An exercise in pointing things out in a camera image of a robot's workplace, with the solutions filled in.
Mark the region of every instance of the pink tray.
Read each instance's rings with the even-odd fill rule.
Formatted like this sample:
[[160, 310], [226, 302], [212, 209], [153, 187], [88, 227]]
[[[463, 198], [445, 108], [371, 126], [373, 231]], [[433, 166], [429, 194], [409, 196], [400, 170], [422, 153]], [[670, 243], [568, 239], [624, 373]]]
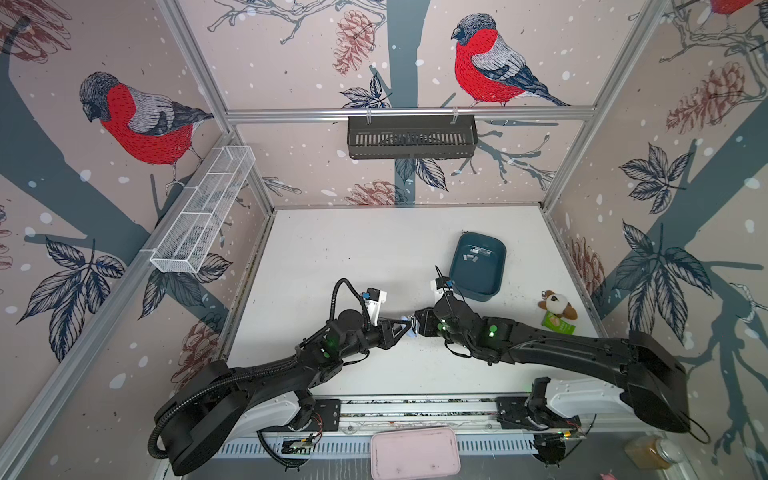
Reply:
[[374, 480], [416, 480], [462, 469], [456, 434], [449, 427], [377, 433], [371, 439]]

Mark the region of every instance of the glass jar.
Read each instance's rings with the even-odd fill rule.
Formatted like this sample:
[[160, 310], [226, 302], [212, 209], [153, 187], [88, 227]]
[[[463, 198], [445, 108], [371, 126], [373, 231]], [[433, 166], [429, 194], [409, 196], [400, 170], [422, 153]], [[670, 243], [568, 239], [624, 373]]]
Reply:
[[638, 467], [646, 470], [664, 470], [685, 459], [680, 446], [658, 435], [646, 435], [631, 440], [624, 451]]

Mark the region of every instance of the green snack package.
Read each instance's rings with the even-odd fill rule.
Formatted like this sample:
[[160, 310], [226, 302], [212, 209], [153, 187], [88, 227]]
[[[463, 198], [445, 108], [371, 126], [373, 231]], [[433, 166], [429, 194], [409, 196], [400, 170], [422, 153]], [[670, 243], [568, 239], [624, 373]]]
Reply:
[[576, 326], [571, 325], [570, 323], [566, 322], [565, 319], [556, 316], [552, 312], [546, 312], [544, 315], [544, 320], [541, 321], [541, 324], [553, 332], [565, 333], [566, 335], [573, 335], [574, 330], [576, 330]]

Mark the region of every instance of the plush toy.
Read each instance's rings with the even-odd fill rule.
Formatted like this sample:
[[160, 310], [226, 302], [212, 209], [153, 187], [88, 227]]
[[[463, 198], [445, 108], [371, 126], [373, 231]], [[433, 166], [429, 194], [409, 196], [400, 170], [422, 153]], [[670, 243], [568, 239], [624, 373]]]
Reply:
[[559, 293], [547, 290], [541, 292], [541, 298], [543, 300], [538, 303], [538, 307], [551, 313], [549, 316], [550, 321], [552, 321], [555, 326], [560, 325], [560, 319], [563, 317], [569, 320], [576, 320], [578, 318], [576, 309], [571, 306], [568, 299]]

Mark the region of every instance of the blue plastic bin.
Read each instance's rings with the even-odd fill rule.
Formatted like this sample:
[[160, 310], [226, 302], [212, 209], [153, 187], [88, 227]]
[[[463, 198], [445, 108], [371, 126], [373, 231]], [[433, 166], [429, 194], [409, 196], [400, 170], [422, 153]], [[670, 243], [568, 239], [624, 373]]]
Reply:
[[502, 288], [507, 247], [497, 238], [467, 232], [458, 239], [451, 263], [454, 290], [479, 302], [487, 302]]

